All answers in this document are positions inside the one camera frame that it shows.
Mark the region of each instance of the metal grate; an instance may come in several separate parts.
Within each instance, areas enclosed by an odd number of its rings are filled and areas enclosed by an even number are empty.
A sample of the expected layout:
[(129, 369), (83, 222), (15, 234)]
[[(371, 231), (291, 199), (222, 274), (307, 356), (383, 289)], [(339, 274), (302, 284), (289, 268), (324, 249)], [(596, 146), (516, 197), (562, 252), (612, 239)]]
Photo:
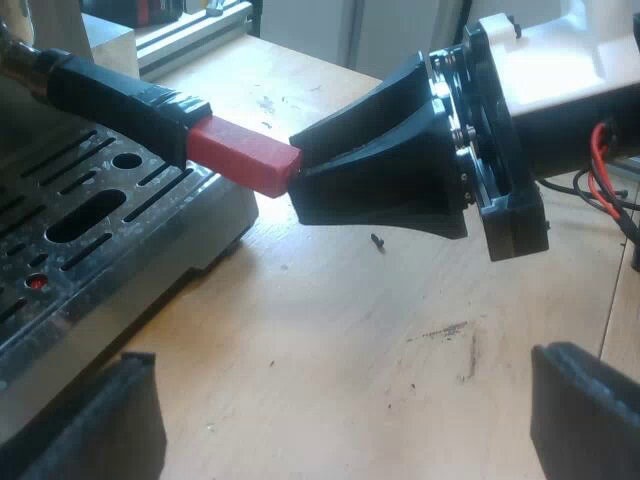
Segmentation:
[(12, 345), (214, 176), (103, 127), (44, 152), (0, 172), (0, 372)]

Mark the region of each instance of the red light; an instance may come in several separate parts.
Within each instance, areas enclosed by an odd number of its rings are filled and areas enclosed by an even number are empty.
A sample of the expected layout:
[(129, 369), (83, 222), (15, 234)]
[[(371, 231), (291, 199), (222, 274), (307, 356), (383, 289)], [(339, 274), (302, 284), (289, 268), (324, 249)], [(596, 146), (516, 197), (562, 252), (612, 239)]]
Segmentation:
[(31, 275), (27, 278), (27, 286), (34, 290), (40, 290), (47, 283), (49, 283), (49, 279), (42, 273), (36, 273), (35, 275)]

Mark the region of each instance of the metal frame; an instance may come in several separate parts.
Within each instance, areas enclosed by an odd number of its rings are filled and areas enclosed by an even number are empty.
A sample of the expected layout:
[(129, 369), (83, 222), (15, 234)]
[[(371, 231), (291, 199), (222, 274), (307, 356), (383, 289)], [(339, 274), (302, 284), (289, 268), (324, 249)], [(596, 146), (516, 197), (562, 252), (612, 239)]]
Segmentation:
[(140, 77), (152, 81), (205, 52), (251, 29), (253, 6), (247, 1), (226, 2), (224, 14), (210, 17), (205, 10), (136, 39)]

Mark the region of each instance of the scratch on table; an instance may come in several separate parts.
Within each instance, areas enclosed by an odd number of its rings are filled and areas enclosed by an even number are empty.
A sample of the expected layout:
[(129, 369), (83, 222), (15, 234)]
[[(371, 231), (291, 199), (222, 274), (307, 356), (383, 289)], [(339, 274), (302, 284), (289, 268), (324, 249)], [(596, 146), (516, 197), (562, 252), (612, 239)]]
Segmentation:
[(473, 332), (471, 337), (471, 347), (469, 352), (469, 372), (467, 375), (458, 376), (460, 383), (465, 383), (471, 380), (476, 374), (476, 367), (478, 364), (478, 336), (476, 332)]
[(423, 333), (417, 337), (412, 337), (407, 339), (407, 343), (413, 342), (419, 338), (434, 338), (434, 337), (454, 337), (467, 326), (469, 322), (460, 322), (455, 323), (453, 325), (449, 325), (448, 327), (442, 328), (440, 330), (435, 330), (433, 332)]

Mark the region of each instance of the red wire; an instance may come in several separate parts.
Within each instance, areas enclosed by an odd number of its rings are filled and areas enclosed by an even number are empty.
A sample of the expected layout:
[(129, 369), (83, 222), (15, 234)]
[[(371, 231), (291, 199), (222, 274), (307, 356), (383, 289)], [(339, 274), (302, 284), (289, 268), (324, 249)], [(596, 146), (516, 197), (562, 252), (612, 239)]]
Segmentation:
[(589, 190), (591, 190), (591, 193), (593, 194), (593, 196), (598, 199), (598, 201), (602, 204), (602, 206), (605, 208), (607, 213), (609, 213), (609, 215), (611, 215), (614, 220), (616, 221), (620, 220), (620, 214), (617, 212), (617, 210), (613, 208), (613, 205), (607, 202), (598, 191), (598, 187), (596, 186), (596, 179), (593, 176), (593, 172), (589, 172), (588, 181), (589, 181)]
[[(615, 189), (613, 188), (613, 184), (609, 178), (609, 172), (607, 171), (603, 158), (603, 155), (607, 153), (608, 149), (607, 145), (603, 145), (606, 128), (607, 127), (604, 123), (599, 123), (593, 129), (593, 132), (591, 132), (591, 155), (593, 156), (594, 166), (598, 170), (598, 173), (604, 182), (604, 188), (606, 188), (609, 195), (613, 197), (615, 196)], [(607, 213), (609, 213), (614, 220), (618, 221), (620, 219), (620, 213), (618, 213), (614, 206), (605, 200), (602, 194), (598, 191), (592, 171), (589, 172), (588, 183), (589, 190), (591, 190), (593, 196), (602, 204)]]
[(604, 187), (608, 190), (609, 195), (614, 196), (615, 189), (609, 179), (609, 172), (607, 171), (604, 159), (602, 158), (603, 155), (607, 153), (607, 146), (602, 145), (606, 128), (607, 127), (604, 123), (599, 123), (593, 129), (593, 132), (591, 133), (591, 155), (593, 156), (593, 163), (595, 163), (598, 173), (600, 173), (600, 177), (602, 177)]

